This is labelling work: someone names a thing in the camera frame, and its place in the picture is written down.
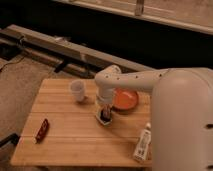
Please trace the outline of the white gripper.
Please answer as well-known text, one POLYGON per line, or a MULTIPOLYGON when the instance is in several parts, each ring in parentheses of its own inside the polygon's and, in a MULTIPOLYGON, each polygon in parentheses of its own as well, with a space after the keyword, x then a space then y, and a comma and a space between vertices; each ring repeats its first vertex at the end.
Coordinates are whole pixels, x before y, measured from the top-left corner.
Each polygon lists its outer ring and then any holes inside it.
POLYGON ((104 112, 104 113, 110 113, 111 114, 111 107, 110 106, 113 106, 113 96, 102 97, 102 96, 97 95, 96 100, 97 100, 97 103, 100 106, 103 106, 101 113, 104 112))

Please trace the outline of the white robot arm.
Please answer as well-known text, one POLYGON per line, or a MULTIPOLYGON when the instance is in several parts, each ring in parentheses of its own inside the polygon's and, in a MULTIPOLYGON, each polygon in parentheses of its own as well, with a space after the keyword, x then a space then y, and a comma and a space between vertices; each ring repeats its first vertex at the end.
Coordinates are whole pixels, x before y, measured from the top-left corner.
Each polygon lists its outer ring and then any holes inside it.
POLYGON ((151 95, 152 171, 213 171, 213 69, 167 68, 95 75, 97 99, 123 88, 151 95))

